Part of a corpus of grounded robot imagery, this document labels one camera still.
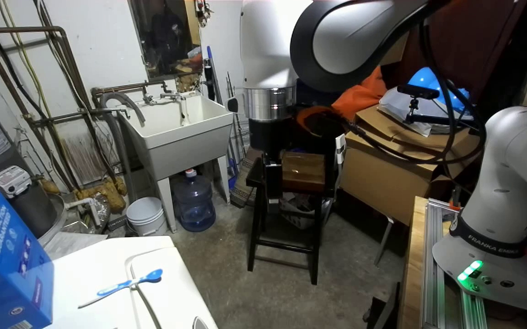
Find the mirror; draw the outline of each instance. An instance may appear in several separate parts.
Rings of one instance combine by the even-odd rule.
[[[153,81],[202,73],[200,24],[195,0],[129,0],[145,68]]]

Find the blue box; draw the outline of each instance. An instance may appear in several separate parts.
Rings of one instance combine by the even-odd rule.
[[[54,264],[0,192],[0,327],[50,326],[52,298]]]

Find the cardboard box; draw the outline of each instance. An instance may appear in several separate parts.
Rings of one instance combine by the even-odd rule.
[[[0,327],[52,324],[54,264],[0,192]]]
[[[380,106],[359,112],[358,119],[376,141],[420,159],[433,159],[449,139],[445,136],[424,137],[391,119]],[[480,137],[462,130],[455,139],[449,159],[467,156],[477,148]],[[429,198],[444,183],[449,187],[449,179],[460,176],[469,165],[469,161],[455,163],[449,165],[449,170],[442,165],[416,165],[385,156],[356,134],[349,134],[347,141],[343,190],[405,225],[413,223],[416,196]]]

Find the utility sink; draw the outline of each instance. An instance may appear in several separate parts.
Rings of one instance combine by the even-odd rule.
[[[200,92],[156,97],[151,105],[140,94],[129,97],[145,115],[145,123],[131,110],[125,115],[127,128],[138,156],[158,183],[171,231],[178,227],[171,189],[175,174],[217,159],[230,203],[228,145],[233,114]]]

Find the green light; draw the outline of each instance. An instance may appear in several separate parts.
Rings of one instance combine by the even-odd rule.
[[[482,260],[475,260],[475,262],[458,276],[458,280],[460,280],[460,282],[469,280],[469,276],[471,276],[475,271],[482,269],[482,267],[484,267],[484,262],[482,262]]]

